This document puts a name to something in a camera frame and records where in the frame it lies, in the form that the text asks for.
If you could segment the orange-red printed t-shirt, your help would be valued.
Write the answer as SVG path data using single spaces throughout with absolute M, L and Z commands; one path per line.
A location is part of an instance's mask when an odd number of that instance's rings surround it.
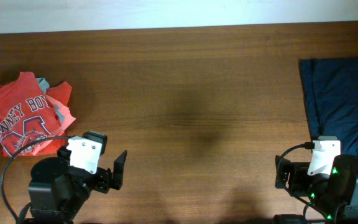
M 1 154 L 11 157 L 26 144 L 62 132 L 60 120 L 32 72 L 0 86 Z

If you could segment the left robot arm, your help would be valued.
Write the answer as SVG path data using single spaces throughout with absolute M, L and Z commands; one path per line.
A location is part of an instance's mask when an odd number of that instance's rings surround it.
M 93 191 L 120 190 L 127 151 L 115 159 L 112 169 L 99 167 L 107 140 L 106 135 L 94 131 L 72 136 L 55 157 L 36 163 L 30 171 L 30 202 L 17 223 L 73 223 Z

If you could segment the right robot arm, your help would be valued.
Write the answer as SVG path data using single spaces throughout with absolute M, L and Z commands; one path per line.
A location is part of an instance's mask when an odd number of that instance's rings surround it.
M 327 174 L 307 174 L 309 162 L 275 158 L 275 187 L 301 199 L 326 223 L 358 223 L 358 157 L 339 155 Z

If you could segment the salmon pink folded shirt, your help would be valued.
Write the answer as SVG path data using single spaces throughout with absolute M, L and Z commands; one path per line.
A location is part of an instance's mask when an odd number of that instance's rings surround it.
M 53 118 L 55 121 L 58 121 L 59 127 L 55 131 L 51 131 L 50 134 L 47 135 L 50 137 L 62 137 L 66 134 L 66 130 L 68 127 L 75 121 L 68 107 L 68 102 L 70 99 L 70 93 L 52 93 L 46 94 L 46 99 L 49 103 L 52 104 L 54 114 Z M 64 139 L 57 140 L 48 140 L 41 142 L 35 145 L 32 148 L 31 155 L 32 156 L 41 156 L 47 154 L 54 154 L 58 151 L 58 149 L 65 145 Z

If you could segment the red folded shirt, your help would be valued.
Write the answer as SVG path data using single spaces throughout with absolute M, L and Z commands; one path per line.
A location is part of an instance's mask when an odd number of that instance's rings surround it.
M 50 87 L 46 94 L 52 93 L 70 93 L 72 87 L 67 83 Z M 59 127 L 58 121 L 53 118 L 54 110 L 51 103 L 46 99 L 46 94 L 38 86 L 34 92 L 26 92 L 21 101 L 13 107 L 13 112 L 7 117 L 9 119 L 16 119 L 12 128 L 3 134 L 0 138 L 2 145 L 1 154 L 4 157 L 11 157 L 21 147 L 47 137 L 51 131 L 57 130 Z M 27 147 L 21 156 L 32 156 L 33 146 Z

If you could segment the grey crumpled shirt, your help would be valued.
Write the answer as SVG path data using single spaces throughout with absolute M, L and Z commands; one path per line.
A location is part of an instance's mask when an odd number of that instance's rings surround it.
M 44 94 L 46 94 L 47 90 L 50 88 L 50 85 L 48 81 L 46 81 L 45 78 L 37 78 L 38 84 L 40 89 L 43 91 Z M 57 117 L 59 119 L 59 122 L 63 123 L 65 120 L 65 116 L 60 112 L 60 106 L 56 104 L 56 100 L 52 102 L 52 105 L 54 107 L 54 110 L 57 114 Z

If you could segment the navy blue garment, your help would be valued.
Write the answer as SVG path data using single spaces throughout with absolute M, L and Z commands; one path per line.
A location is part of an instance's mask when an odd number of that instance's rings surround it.
M 358 157 L 358 57 L 304 59 L 299 69 L 310 136 L 335 136 Z

